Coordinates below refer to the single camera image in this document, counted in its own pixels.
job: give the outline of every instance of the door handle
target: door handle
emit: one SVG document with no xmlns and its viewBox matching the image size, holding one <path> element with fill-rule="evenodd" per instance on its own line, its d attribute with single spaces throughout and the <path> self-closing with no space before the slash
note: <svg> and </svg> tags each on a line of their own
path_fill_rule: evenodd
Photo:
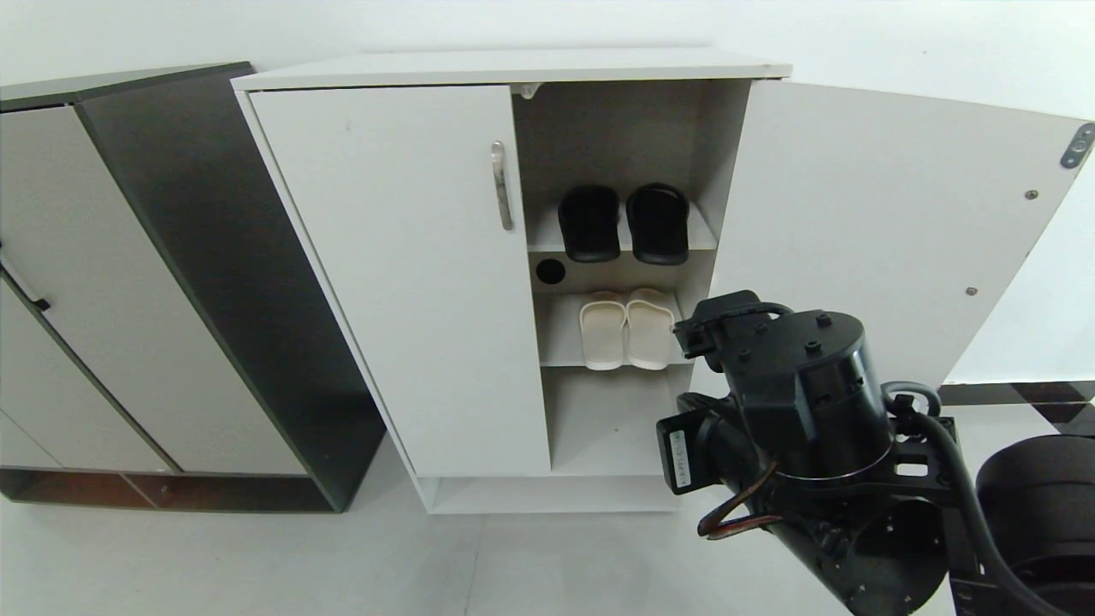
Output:
<svg viewBox="0 0 1095 616">
<path fill-rule="evenodd" d="M 494 189 L 498 193 L 498 216 L 502 228 L 514 228 L 514 217 L 509 213 L 509 193 L 506 190 L 506 148 L 502 141 L 491 144 L 491 164 L 494 166 Z"/>
<path fill-rule="evenodd" d="M 3 269 L 8 274 L 9 280 L 15 284 L 15 287 L 22 291 L 23 294 L 31 301 L 31 305 L 37 307 L 39 313 L 45 313 L 49 310 L 49 302 L 46 298 L 41 294 L 34 293 L 27 286 L 26 280 L 23 276 L 20 276 L 15 269 L 12 268 L 11 263 L 4 258 L 3 252 L 0 252 L 0 269 Z"/>
</svg>

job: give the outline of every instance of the white wall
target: white wall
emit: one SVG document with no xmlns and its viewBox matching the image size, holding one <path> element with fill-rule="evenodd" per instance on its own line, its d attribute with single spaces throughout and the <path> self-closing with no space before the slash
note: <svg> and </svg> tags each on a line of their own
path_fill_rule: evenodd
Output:
<svg viewBox="0 0 1095 616">
<path fill-rule="evenodd" d="M 715 43 L 789 61 L 805 82 L 1095 118 L 1092 32 L 1082 1 L 0 0 L 0 84 L 362 50 Z M 1095 379 L 1093 251 L 1087 168 L 948 381 Z"/>
</svg>

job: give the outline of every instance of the dark gray cabinet side panel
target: dark gray cabinet side panel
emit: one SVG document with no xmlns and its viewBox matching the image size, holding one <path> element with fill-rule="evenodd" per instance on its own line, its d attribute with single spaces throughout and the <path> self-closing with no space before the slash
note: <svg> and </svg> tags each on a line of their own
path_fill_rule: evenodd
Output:
<svg viewBox="0 0 1095 616">
<path fill-rule="evenodd" d="M 222 72 L 77 105 L 195 310 L 341 508 L 383 422 Z M 368 267 L 362 263 L 362 282 Z"/>
</svg>

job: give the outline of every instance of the white cabinet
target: white cabinet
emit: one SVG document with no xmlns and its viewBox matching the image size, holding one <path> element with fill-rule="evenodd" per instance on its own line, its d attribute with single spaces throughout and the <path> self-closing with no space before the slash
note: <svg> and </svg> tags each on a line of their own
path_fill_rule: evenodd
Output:
<svg viewBox="0 0 1095 616">
<path fill-rule="evenodd" d="M 726 383 L 683 358 L 581 368 L 577 313 L 596 290 L 658 288 L 683 316 L 740 288 L 851 313 L 881 379 L 941 383 L 1075 177 L 1060 159 L 1083 123 L 772 79 L 787 75 L 718 49 L 566 49 L 233 80 L 427 509 L 676 505 L 654 425 Z M 619 258 L 567 258 L 567 188 L 625 198 L 648 182 L 691 200 L 684 264 L 636 259 L 623 219 Z M 537 272 L 545 260 L 562 279 Z"/>
<path fill-rule="evenodd" d="M 509 89 L 252 101 L 415 473 L 548 473 Z"/>
</svg>

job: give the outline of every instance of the cabinet door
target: cabinet door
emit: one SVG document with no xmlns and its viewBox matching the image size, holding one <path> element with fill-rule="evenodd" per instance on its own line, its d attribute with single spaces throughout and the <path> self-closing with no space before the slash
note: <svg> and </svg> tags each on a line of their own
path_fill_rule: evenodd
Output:
<svg viewBox="0 0 1095 616">
<path fill-rule="evenodd" d="M 76 111 L 4 113 L 0 135 L 4 257 L 95 377 L 183 470 L 304 475 Z"/>
<path fill-rule="evenodd" d="M 0 409 L 62 466 L 168 470 L 7 279 L 0 279 Z"/>
<path fill-rule="evenodd" d="M 415 472 L 548 472 L 508 88 L 251 98 Z"/>
<path fill-rule="evenodd" d="M 0 410 L 0 466 L 61 468 L 42 445 L 35 443 L 2 410 Z"/>
<path fill-rule="evenodd" d="M 751 288 L 795 311 L 854 315 L 883 381 L 936 387 L 1076 176 L 1060 160 L 1082 125 L 754 82 L 711 293 Z M 726 391 L 722 375 L 695 377 Z"/>
</svg>

